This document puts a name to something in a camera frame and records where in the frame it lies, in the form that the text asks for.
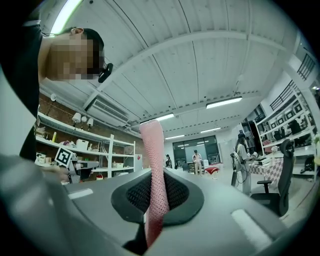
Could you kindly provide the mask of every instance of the white ceiling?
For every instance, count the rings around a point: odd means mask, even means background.
[[[44,28],[65,1],[42,20]],[[241,122],[274,85],[280,53],[292,52],[297,33],[266,0],[84,0],[65,26],[99,32],[112,75],[102,84],[46,80],[41,90],[80,110],[103,96],[136,131],[141,121],[174,112],[161,122],[165,137]],[[204,108],[234,92],[243,100]]]

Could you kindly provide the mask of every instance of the shelving unit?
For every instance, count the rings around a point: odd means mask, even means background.
[[[260,139],[263,155],[265,155],[266,157],[282,158],[284,155],[281,153],[281,151],[278,151],[276,153],[270,153],[270,154],[266,155],[264,149],[269,148],[269,147],[273,147],[276,145],[280,146],[280,144],[287,139],[289,139],[290,141],[293,141],[294,139],[300,138],[300,137],[307,135],[307,134],[311,135],[312,140],[314,138],[313,130],[315,129],[315,125],[311,125],[309,117],[308,117],[308,115],[311,112],[310,112],[307,104],[304,102],[304,98],[301,95],[300,91],[296,91],[296,89],[294,89],[293,87],[291,87],[290,90],[291,90],[290,96],[277,109],[275,109],[270,115],[268,115],[266,118],[264,118],[260,122],[258,122],[258,123],[254,122],[256,125],[256,129],[259,133],[259,139]],[[288,109],[292,108],[293,105],[297,102],[300,104],[300,106],[302,108],[302,110],[300,112],[296,113],[293,117],[286,120],[282,124],[278,124],[275,128],[270,128],[271,126],[268,125],[269,121],[277,119],[278,116],[284,114]],[[292,122],[293,120],[295,120],[299,117],[302,117],[302,118],[305,117],[305,119],[307,121],[307,127],[304,130],[302,130],[301,132],[298,132],[296,134],[290,134],[289,136],[282,138],[280,140],[275,140],[273,138],[274,131],[277,131],[281,127],[287,126],[290,122]],[[260,130],[258,129],[258,125],[262,125],[264,127],[263,132],[260,132]],[[273,139],[273,141],[271,141],[271,143],[268,145],[263,145],[262,138],[264,136],[268,136],[268,138]],[[298,147],[298,148],[294,149],[294,156],[295,157],[307,157],[307,156],[312,156],[312,155],[315,156],[315,153],[316,153],[316,149],[313,144],[308,145],[308,146]],[[295,163],[295,165],[293,167],[293,174],[295,174],[295,175],[312,175],[312,176],[314,176],[314,181],[316,181],[317,166],[315,165],[314,171],[305,171],[304,173],[300,173],[300,171],[304,168],[305,168],[304,163]]]
[[[114,139],[114,135],[111,134],[110,137],[104,137],[98,134],[94,134],[92,132],[82,130],[76,127],[73,127],[69,124],[66,124],[64,122],[61,122],[59,120],[56,120],[52,117],[49,117],[43,113],[38,112],[38,125],[43,124],[45,126],[51,127],[57,131],[61,131],[63,133],[71,134],[73,136],[79,137],[81,139],[89,140],[89,141],[94,141],[99,143],[99,149],[100,151],[91,151],[91,150],[83,150],[79,149],[76,147],[71,147],[71,146],[65,146],[56,142],[52,142],[51,140],[47,140],[43,137],[36,136],[36,141],[39,143],[43,143],[46,145],[49,145],[51,147],[55,148],[65,148],[68,149],[72,152],[78,152],[78,153],[83,153],[83,154],[90,154],[90,155],[96,155],[100,157],[106,157],[108,160],[108,167],[98,167],[97,170],[100,170],[99,172],[108,172],[108,178],[112,177],[112,172],[114,171],[123,171],[123,170],[135,170],[135,154],[136,154],[136,142],[134,141],[133,143],[128,143],[125,141],[120,141]],[[107,143],[109,144],[108,151],[106,151],[104,144]],[[133,154],[117,154],[113,153],[113,146],[118,146],[118,147],[128,147],[132,146],[133,147]],[[133,166],[130,167],[122,167],[122,168],[112,168],[112,158],[117,157],[117,158],[123,158],[123,162],[127,158],[133,158]]]

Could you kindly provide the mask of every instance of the pink fabric sleeve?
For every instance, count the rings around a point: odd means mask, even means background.
[[[140,125],[140,133],[151,167],[150,205],[146,216],[146,242],[150,247],[162,231],[169,203],[163,170],[164,134],[158,120]]]

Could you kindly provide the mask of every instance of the ceiling light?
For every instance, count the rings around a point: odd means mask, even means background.
[[[178,135],[178,136],[173,136],[173,137],[168,137],[168,138],[165,138],[166,140],[171,140],[171,139],[175,139],[175,138],[180,138],[180,137],[183,137],[184,135]]]
[[[159,116],[157,118],[153,118],[153,119],[149,119],[147,121],[143,121],[140,123],[140,125],[142,125],[143,123],[146,123],[146,122],[149,122],[151,120],[158,120],[158,121],[162,121],[162,120],[165,120],[165,119],[169,119],[169,118],[173,118],[175,115],[173,113],[170,113],[170,114],[166,114],[166,115],[162,115],[162,116]]]
[[[69,17],[74,12],[78,4],[82,0],[68,0],[64,6],[62,7],[61,11],[59,12],[58,17],[56,18],[52,29],[51,34],[58,34],[64,28],[65,24],[67,23]]]
[[[211,132],[211,131],[215,131],[215,130],[219,130],[219,129],[221,129],[221,127],[210,129],[210,130],[203,130],[203,131],[200,131],[200,133],[203,134],[203,133],[207,133],[207,132]]]
[[[214,103],[207,104],[206,108],[207,109],[211,109],[211,108],[214,108],[214,107],[218,107],[218,106],[223,106],[223,105],[227,105],[227,104],[230,104],[230,103],[239,102],[241,100],[242,100],[241,96],[234,97],[234,98],[229,98],[229,99],[223,99],[223,100],[216,101]]]

